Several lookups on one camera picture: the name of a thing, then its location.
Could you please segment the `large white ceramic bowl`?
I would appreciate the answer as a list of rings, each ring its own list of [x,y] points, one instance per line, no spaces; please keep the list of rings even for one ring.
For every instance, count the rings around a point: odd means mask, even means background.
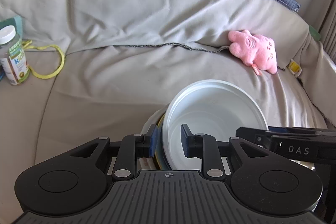
[[[164,116],[168,106],[165,106],[164,108],[156,111],[150,118],[146,121],[146,123],[143,125],[143,128],[141,130],[141,134],[145,135],[149,129],[149,127],[152,124],[157,124],[161,118]],[[138,169],[140,170],[156,170],[156,167],[154,166],[154,161],[152,158],[140,158],[138,159]]]

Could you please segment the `white plastic takeaway bowl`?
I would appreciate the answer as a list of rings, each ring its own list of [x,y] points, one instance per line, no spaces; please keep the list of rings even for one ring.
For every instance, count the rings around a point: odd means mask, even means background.
[[[172,170],[200,170],[201,160],[183,153],[180,128],[228,141],[240,127],[267,130],[263,112],[254,99],[234,84],[202,80],[181,90],[169,104],[162,125],[162,145]]]

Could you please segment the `white bowl yellow rim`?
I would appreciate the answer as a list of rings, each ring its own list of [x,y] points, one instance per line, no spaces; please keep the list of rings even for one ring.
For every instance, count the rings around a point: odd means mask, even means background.
[[[157,170],[171,170],[170,165],[167,161],[165,151],[163,149],[162,141],[162,126],[165,114],[162,114],[159,120],[157,121],[157,146],[155,149],[153,162]]]

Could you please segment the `beige sofa cover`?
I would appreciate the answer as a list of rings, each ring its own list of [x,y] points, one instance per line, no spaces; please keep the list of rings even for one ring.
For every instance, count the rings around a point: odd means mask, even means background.
[[[271,126],[335,123],[335,65],[302,17],[274,0],[1,0],[1,19],[16,15],[25,39],[56,44],[66,61],[49,80],[1,81],[1,223],[22,213],[14,184],[25,169],[139,132],[200,80],[240,87]],[[230,53],[228,32],[243,30],[274,40],[276,74]]]

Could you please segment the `pink plush toy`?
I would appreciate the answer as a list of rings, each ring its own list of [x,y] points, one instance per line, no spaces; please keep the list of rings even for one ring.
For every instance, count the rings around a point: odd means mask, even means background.
[[[275,42],[264,35],[252,35],[248,30],[228,32],[231,42],[229,50],[243,64],[253,69],[277,73],[277,56]]]

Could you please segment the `yellow white small box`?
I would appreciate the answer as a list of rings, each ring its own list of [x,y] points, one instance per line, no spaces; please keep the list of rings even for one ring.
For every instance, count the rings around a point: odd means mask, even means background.
[[[302,67],[299,65],[299,63],[297,63],[293,59],[291,59],[287,68],[289,69],[290,73],[294,75],[296,78],[298,78],[302,73]]]

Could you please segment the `green card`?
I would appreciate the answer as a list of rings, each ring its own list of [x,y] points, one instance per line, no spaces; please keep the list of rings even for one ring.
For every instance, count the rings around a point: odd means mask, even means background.
[[[316,42],[321,40],[321,34],[313,26],[309,26],[309,32]]]

